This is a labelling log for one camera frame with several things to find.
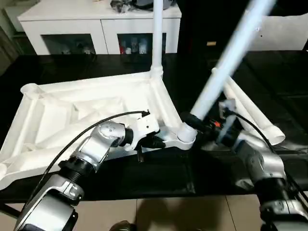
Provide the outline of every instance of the beige floor tile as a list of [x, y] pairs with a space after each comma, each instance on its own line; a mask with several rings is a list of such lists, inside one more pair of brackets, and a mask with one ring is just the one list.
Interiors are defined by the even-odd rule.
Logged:
[[227, 196], [236, 231], [260, 231], [259, 200], [256, 195]]
[[225, 196], [137, 200], [138, 231], [235, 231]]
[[81, 202], [74, 231], [108, 231], [115, 223], [135, 221], [136, 200]]
[[[9, 206], [21, 210], [24, 204], [8, 204]], [[16, 219], [9, 217], [3, 213], [0, 213], [0, 230], [2, 231], [13, 231], [15, 227]]]

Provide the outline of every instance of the black tabletop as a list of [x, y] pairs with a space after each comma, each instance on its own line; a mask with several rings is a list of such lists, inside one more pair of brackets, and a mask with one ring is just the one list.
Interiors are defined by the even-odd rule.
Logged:
[[[163, 81], [179, 113], [190, 111], [206, 83], [218, 53], [163, 56]], [[304, 190], [308, 189], [308, 88], [305, 51], [250, 52], [234, 74], [235, 81], [286, 135], [275, 147], [285, 168]], [[27, 83], [46, 84], [93, 77], [148, 71], [149, 55], [20, 56], [2, 78], [0, 142], [4, 141]], [[218, 116], [214, 106], [210, 116]], [[236, 186], [248, 178], [240, 159], [224, 147], [203, 151], [197, 145], [183, 151], [168, 148], [105, 161], [85, 188], [85, 200], [143, 197], [244, 194], [253, 191]], [[2, 202], [24, 202], [39, 176], [14, 181], [0, 191]]]

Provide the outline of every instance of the glass cabinet door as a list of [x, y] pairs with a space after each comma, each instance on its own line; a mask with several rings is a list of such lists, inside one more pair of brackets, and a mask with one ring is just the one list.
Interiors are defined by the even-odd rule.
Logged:
[[[118, 34], [120, 54], [152, 54], [153, 34]], [[166, 33], [163, 33], [162, 52], [166, 53]]]
[[21, 21], [36, 54], [107, 54], [99, 19]]
[[42, 35], [50, 54], [95, 54], [90, 34]]
[[[153, 19], [101, 20], [108, 54], [152, 53]], [[163, 19], [163, 53], [178, 50], [180, 19]]]

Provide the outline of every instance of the bottle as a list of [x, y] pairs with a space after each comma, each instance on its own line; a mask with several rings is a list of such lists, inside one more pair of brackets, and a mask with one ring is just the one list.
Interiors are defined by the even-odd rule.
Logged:
[[130, 38], [130, 44], [131, 44], [131, 52], [132, 54], [138, 53], [138, 38], [133, 36]]
[[126, 41], [125, 39], [120, 40], [120, 54], [125, 54]]
[[146, 38], [141, 38], [139, 43], [139, 54], [146, 54], [148, 50], [148, 41]]
[[125, 54], [131, 54], [131, 48], [130, 47], [126, 47]]

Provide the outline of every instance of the white wall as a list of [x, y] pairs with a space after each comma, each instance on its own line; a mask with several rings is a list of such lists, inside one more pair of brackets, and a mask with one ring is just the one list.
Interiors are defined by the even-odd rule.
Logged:
[[308, 13], [298, 16], [264, 16], [249, 50], [302, 50], [308, 39]]
[[13, 36], [14, 29], [12, 28], [7, 16], [5, 15], [4, 7], [11, 1], [12, 0], [0, 0], [0, 26], [9, 38]]

